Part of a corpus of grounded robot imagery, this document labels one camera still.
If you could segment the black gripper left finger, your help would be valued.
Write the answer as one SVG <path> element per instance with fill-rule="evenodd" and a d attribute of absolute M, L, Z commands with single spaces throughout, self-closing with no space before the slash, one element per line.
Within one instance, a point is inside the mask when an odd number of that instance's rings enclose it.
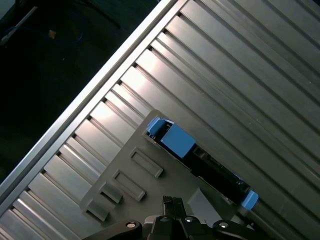
<path fill-rule="evenodd" d="M 129 219 L 117 222 L 94 233 L 87 240 L 171 240 L 174 235 L 176 217 L 175 198 L 162 198 L 163 214 L 153 218 L 152 223 L 142 224 Z"/>

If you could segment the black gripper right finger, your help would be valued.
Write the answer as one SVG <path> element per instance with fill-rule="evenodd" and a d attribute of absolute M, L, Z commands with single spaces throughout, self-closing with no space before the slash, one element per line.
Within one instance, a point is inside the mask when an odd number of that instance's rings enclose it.
<path fill-rule="evenodd" d="M 174 198 L 174 219 L 178 222 L 181 234 L 178 239 L 186 240 L 253 240 L 254 231 L 229 220 L 216 221 L 212 227 L 186 213 L 183 200 Z"/>

